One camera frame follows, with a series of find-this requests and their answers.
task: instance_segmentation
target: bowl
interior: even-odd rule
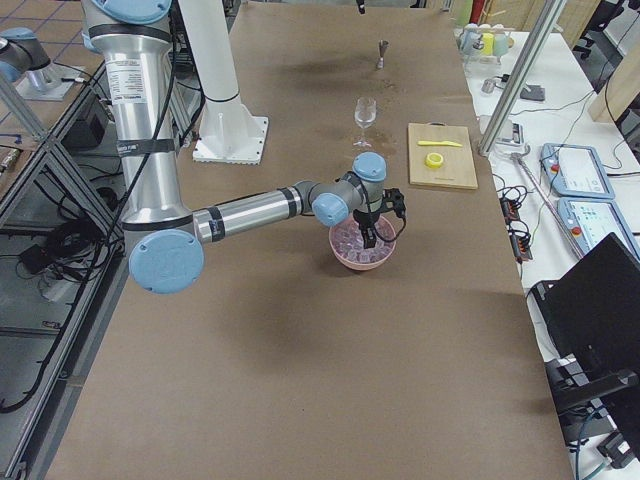
[[[382,216],[376,223],[376,229],[385,238],[396,236],[393,225]],[[395,241],[386,243],[378,238],[374,248],[365,249],[360,228],[351,215],[344,222],[329,229],[329,244],[340,263],[357,271],[379,267],[396,248]]]

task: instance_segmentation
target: wooden cutting board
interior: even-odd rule
[[[462,147],[421,147],[418,146],[418,140],[450,140],[462,144]],[[440,168],[430,168],[425,164],[425,158],[431,152],[437,152],[444,157],[444,163]],[[467,127],[410,123],[409,183],[477,189],[478,180]]]

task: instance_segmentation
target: computer monitor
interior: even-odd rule
[[[545,302],[555,340],[591,382],[624,369],[640,375],[640,263],[616,235],[606,236],[555,283]],[[601,400],[640,458],[640,386]]]

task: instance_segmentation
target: white desk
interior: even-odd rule
[[[483,63],[475,60],[468,62],[466,65],[467,84],[473,96],[473,104],[477,115],[491,115],[500,98],[501,90],[499,89],[496,89],[492,94],[481,92],[484,80],[511,72],[527,34],[516,32],[513,33],[513,37],[516,43],[509,53],[502,58],[502,65],[497,65],[495,62]],[[513,113],[525,109],[536,110],[563,107],[570,102],[579,100],[592,90],[591,84],[560,34],[552,34],[550,36],[538,62],[527,78],[527,83],[542,85],[546,89],[546,101],[540,103],[518,100]],[[525,140],[531,146],[531,153],[525,160],[536,175],[540,172],[539,158],[544,143],[590,145],[596,148],[605,164],[617,164],[613,155],[613,148],[622,140],[622,136],[613,123],[594,123],[591,120],[587,109],[594,98],[595,93],[584,101],[557,112],[539,111],[522,113],[511,117],[514,122],[523,125]],[[571,135],[567,138],[571,126],[579,116],[580,118],[575,123]],[[504,178],[507,186],[527,185],[532,190],[533,185],[531,185],[524,172],[509,160],[508,156],[500,155],[500,150],[507,151],[506,147],[498,146],[490,156],[493,172]],[[640,170],[638,162],[626,144],[620,145],[616,149],[616,153],[623,166],[619,170],[607,169],[609,172],[624,173]],[[548,191],[549,182],[545,178],[541,183]],[[616,193],[616,202],[622,210],[627,223],[634,232],[639,231],[640,209],[637,204],[640,198],[640,177],[613,177],[610,180]],[[499,180],[496,180],[496,185],[502,186]],[[551,194],[551,198],[554,201],[556,197]],[[531,230],[536,226],[541,205],[540,196],[532,193],[527,197],[520,209],[522,219],[529,225]],[[525,290],[528,290],[540,280],[553,280],[562,277],[576,263],[569,246],[546,208],[543,208],[541,212],[540,227],[533,241],[532,253],[533,260],[526,262],[523,267],[522,286]],[[529,310],[536,327],[538,344],[543,358],[545,361],[557,358],[557,352],[555,352],[549,340],[544,321],[532,299],[529,300]],[[604,436],[602,438],[593,437],[586,447],[581,450],[580,473],[582,477],[589,474],[602,461],[602,456],[597,452],[595,446],[603,438]],[[570,454],[570,457],[573,463],[574,455]],[[607,468],[597,478],[600,480],[637,480],[640,478],[640,462],[636,459],[623,470]]]

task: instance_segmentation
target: blue joint cap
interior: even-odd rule
[[[98,50],[91,42],[91,37],[84,32],[82,32],[82,43],[84,43],[84,48],[86,48],[90,52],[100,53],[100,50]]]
[[[204,267],[198,239],[183,230],[160,230],[138,242],[129,257],[129,272],[144,289],[176,293],[190,286]]]
[[[4,75],[4,78],[6,78],[9,81],[9,83],[15,82],[17,79],[20,78],[20,75],[22,75],[20,73],[20,70],[18,70],[16,67],[14,67],[13,65],[7,62],[3,62],[1,60],[0,60],[0,74]]]
[[[353,161],[353,171],[367,182],[383,182],[387,178],[387,162],[375,152],[364,152]]]
[[[151,25],[169,13],[171,0],[93,0],[111,18],[134,25]]]
[[[311,209],[320,223],[333,227],[346,220],[349,207],[335,193],[321,193],[311,204]]]
[[[36,34],[26,27],[8,28],[0,32],[0,37],[7,40],[35,40],[37,38]]]

